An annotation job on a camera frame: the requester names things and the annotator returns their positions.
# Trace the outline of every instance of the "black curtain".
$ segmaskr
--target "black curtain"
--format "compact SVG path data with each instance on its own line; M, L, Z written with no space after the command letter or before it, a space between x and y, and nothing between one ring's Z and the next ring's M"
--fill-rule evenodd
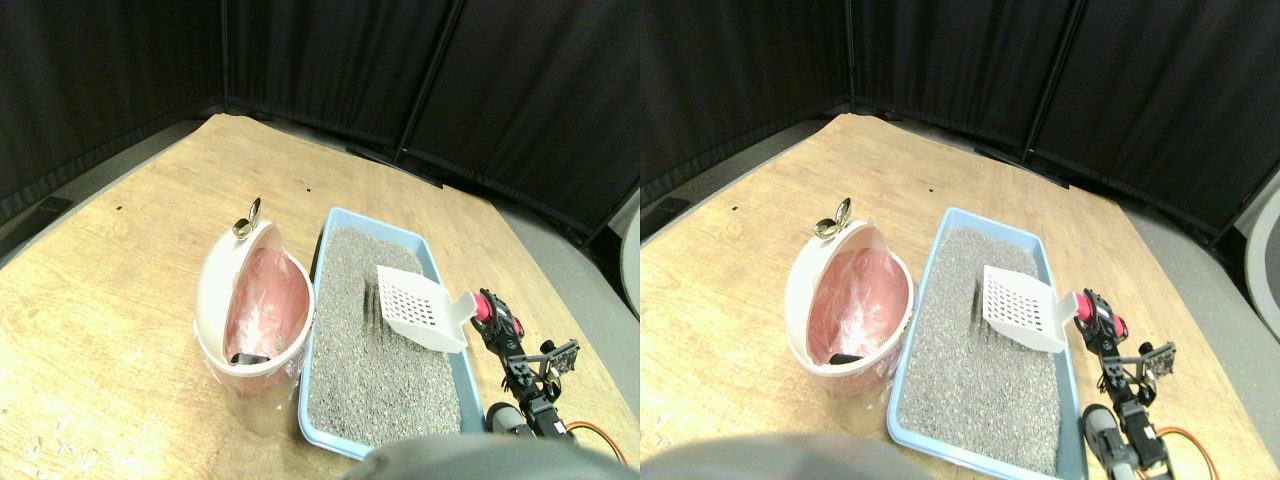
M858 104L1023 147L1070 3L852 5Z
M0 223L221 99L218 1L0 3Z
M1220 233L1280 160L1280 4L1088 4L1036 155Z
M641 205L849 101L844 1L644 4Z
M465 5L410 155L594 232L640 177L641 3Z
M444 1L228 1L230 101L394 146Z

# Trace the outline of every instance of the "metal ring handle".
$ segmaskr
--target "metal ring handle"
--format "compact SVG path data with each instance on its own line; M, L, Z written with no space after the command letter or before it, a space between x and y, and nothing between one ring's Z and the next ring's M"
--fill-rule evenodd
M248 207L248 219L239 219L236 225L232 227L232 232L236 233L236 238L246 239L253 229L257 228L257 209L262 206L262 198L259 197L253 200L253 205Z
M850 204L849 198L840 202L840 206L836 207L836 219L819 220L817 225L813 225L813 234L818 238L828 239L840 233L840 230L844 230L845 227L849 227L849 223L852 221L852 215L849 214Z

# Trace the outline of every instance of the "white litter scoop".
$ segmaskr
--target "white litter scoop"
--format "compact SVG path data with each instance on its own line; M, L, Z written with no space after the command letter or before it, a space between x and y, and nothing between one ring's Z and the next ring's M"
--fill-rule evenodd
M462 324L476 315L476 298L471 292L452 302L444 285L381 265L378 266L378 292L383 319L396 333L436 352L458 353L467 348Z
M1065 328L1076 305L1074 293L1060 302L1053 287L1034 276L989 265L983 269L982 317L1027 348L1050 353L1066 348Z

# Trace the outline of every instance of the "gray cat litter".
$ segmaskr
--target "gray cat litter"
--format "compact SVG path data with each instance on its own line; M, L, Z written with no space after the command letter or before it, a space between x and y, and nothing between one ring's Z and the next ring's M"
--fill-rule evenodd
M456 434L461 413L449 358L381 319L378 265L421 274L408 248L353 227L324 239L307 415L319 430L370 447Z
M1038 274L1030 252L972 228L947 232L911 340L899 424L918 434L1053 475L1061 426L1051 353L982 319L983 266Z

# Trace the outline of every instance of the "wooden table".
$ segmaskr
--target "wooden table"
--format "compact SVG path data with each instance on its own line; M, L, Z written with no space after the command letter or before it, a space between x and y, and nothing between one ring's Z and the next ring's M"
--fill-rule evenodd
M1102 293L1133 330L1121 351L1176 342L1174 375L1149 408L1156 425L1190 430L1225 479L1276 477L1230 381L1165 276L1114 202L1064 189L1018 168L920 138L869 116L822 132L718 193L640 251L640 457L684 443L771 431L842 431L892 442L883 392L826 398L786 344L787 273L845 197L873 219L919 283L950 206L1029 230L1048 250L1060 293ZM1105 403L1101 369L1070 332L1082 404ZM1180 477L1201 477L1199 453L1169 440ZM900 448L940 479L979 476ZM1103 477L1089 454L1094 477Z
M355 465L296 428L260 436L241 426L192 335L205 253L259 196L262 218L279 221L285 250L307 269L333 206L421 233L449 291L498 292L532 346L579 339L561 416L600 425L626 453L637 449L635 415L489 202L216 115L0 270L0 471L337 477ZM513 402L498 358L467 332L485 407Z

